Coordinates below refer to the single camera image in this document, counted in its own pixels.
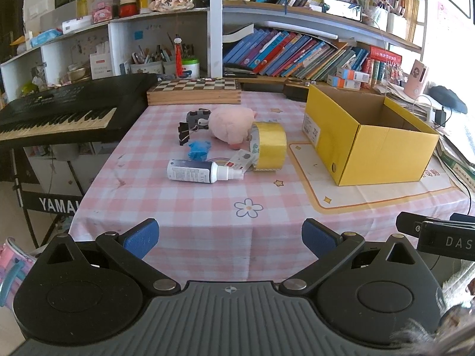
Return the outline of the gold tape roll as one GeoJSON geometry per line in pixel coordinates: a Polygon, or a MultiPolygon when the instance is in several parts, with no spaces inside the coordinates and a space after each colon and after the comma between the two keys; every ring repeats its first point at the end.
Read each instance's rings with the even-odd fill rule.
{"type": "Polygon", "coordinates": [[[257,171],[281,170],[286,159],[286,132],[277,122],[254,122],[250,129],[250,153],[257,171]]]}

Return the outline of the white spray bottle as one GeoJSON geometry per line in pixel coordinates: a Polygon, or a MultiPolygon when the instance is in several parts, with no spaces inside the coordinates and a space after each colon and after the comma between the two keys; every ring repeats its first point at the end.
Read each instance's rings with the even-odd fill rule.
{"type": "Polygon", "coordinates": [[[167,177],[179,182],[213,184],[218,181],[242,180],[244,173],[216,162],[172,159],[167,164],[167,177]]]}

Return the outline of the grey toy truck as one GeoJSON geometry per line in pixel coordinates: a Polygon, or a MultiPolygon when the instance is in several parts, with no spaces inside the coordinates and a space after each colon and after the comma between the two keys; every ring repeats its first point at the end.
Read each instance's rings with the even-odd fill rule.
{"type": "Polygon", "coordinates": [[[189,129],[197,131],[199,129],[208,129],[208,121],[211,115],[209,109],[198,109],[195,111],[189,111],[186,116],[186,122],[189,125],[189,129]]]}

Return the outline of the black stapler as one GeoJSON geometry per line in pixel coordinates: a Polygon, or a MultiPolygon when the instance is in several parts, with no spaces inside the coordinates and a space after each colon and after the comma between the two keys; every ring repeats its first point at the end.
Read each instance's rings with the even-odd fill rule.
{"type": "Polygon", "coordinates": [[[224,63],[222,75],[226,78],[256,78],[257,74],[252,68],[238,63],[224,63]]]}

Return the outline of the white charger cube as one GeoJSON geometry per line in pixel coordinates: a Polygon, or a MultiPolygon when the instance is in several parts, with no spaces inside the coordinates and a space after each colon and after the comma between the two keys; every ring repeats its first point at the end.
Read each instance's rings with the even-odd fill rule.
{"type": "Polygon", "coordinates": [[[234,170],[247,172],[253,166],[256,155],[246,150],[238,150],[226,163],[226,165],[234,170]]]}

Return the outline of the pink checkered tablecloth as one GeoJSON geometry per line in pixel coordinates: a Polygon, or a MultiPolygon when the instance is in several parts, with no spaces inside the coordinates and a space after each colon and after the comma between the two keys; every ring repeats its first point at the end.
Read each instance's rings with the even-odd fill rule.
{"type": "Polygon", "coordinates": [[[281,94],[245,93],[259,120],[280,123],[288,142],[277,171],[249,171],[213,184],[168,179],[172,159],[185,159],[177,127],[187,105],[151,106],[113,151],[75,214],[70,233],[92,240],[145,219],[159,224],[147,262],[180,283],[188,280],[275,280],[310,264],[301,226],[313,218],[369,241],[395,233],[402,211],[446,219],[474,212],[437,160],[418,182],[338,187],[302,132],[304,106],[281,94]]]}

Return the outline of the orange white medicine box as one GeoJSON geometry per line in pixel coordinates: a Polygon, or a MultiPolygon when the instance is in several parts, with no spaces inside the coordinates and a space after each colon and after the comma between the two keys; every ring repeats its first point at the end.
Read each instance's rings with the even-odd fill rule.
{"type": "Polygon", "coordinates": [[[354,71],[348,68],[337,68],[336,76],[343,80],[353,80],[360,83],[369,83],[370,74],[362,71],[354,71]]]}

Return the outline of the yellow cardboard box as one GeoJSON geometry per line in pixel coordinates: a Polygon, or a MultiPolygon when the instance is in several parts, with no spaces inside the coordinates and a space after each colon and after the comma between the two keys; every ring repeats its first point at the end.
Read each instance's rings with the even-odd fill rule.
{"type": "Polygon", "coordinates": [[[387,96],[312,86],[303,133],[338,186],[416,182],[439,134],[387,96]]]}

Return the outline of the dark wooden small box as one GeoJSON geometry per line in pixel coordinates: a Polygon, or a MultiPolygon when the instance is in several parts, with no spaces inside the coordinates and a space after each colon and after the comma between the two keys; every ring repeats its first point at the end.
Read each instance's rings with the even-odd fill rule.
{"type": "Polygon", "coordinates": [[[283,94],[289,100],[306,102],[310,85],[310,82],[289,78],[284,82],[283,94]]]}

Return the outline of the black cap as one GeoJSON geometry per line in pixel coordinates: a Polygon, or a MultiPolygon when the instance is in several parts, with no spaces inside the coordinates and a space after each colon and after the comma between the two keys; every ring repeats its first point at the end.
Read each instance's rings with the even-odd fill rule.
{"type": "Polygon", "coordinates": [[[463,102],[454,91],[444,86],[436,85],[430,87],[428,89],[428,95],[444,108],[462,114],[468,113],[465,102],[463,102]]]}

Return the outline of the black binder clip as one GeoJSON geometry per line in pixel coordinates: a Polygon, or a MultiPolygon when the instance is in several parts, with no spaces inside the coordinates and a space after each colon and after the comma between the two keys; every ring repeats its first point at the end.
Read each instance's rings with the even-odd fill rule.
{"type": "Polygon", "coordinates": [[[189,123],[187,122],[180,122],[178,126],[179,144],[187,144],[189,142],[191,133],[194,132],[195,129],[196,127],[190,127],[189,123]]]}

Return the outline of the wooden chess board box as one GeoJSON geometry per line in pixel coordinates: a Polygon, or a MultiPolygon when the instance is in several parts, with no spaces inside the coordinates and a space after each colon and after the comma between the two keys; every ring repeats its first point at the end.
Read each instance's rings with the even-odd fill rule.
{"type": "Polygon", "coordinates": [[[147,91],[149,105],[240,104],[242,90],[234,79],[164,80],[147,91]]]}

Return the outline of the pink plush pig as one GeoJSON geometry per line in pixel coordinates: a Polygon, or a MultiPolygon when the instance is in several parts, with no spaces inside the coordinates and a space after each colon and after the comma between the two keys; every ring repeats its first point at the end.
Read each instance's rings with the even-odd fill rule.
{"type": "Polygon", "coordinates": [[[257,113],[241,105],[225,105],[211,111],[208,128],[217,139],[238,150],[248,138],[257,113]]]}

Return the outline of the blue cloth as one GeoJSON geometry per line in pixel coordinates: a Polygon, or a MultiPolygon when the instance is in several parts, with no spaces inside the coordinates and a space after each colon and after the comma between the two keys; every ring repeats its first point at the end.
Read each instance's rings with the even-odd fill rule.
{"type": "Polygon", "coordinates": [[[189,159],[194,162],[206,162],[210,149],[210,141],[189,142],[189,159]]]}

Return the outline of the black power adapter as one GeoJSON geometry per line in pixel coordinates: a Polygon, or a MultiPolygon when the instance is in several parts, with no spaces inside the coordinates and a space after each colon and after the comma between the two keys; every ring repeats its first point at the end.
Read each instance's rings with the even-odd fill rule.
{"type": "Polygon", "coordinates": [[[444,126],[447,120],[447,114],[443,109],[436,109],[434,115],[434,124],[444,126]]]}

